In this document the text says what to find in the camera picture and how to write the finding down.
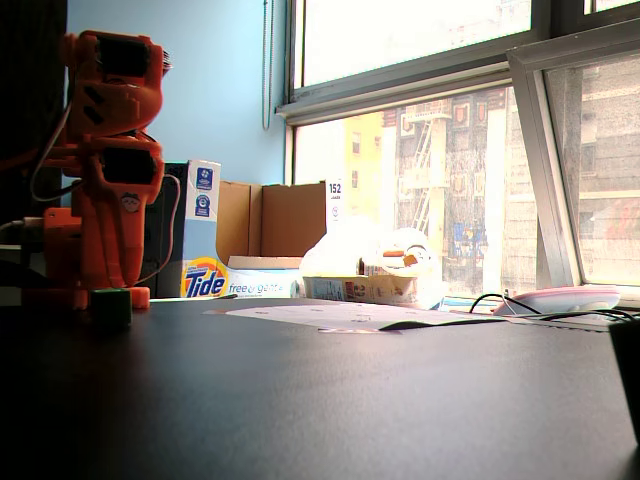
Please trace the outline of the orange gripper black motor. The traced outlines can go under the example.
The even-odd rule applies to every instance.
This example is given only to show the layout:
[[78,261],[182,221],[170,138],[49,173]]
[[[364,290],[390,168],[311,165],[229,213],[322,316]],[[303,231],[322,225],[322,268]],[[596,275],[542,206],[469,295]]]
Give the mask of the orange gripper black motor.
[[81,279],[84,285],[127,286],[138,282],[144,254],[145,203],[155,201],[164,175],[162,147],[147,137],[94,137],[81,144],[81,176],[99,195],[119,200],[119,260],[113,220],[102,221],[89,199],[80,203]]

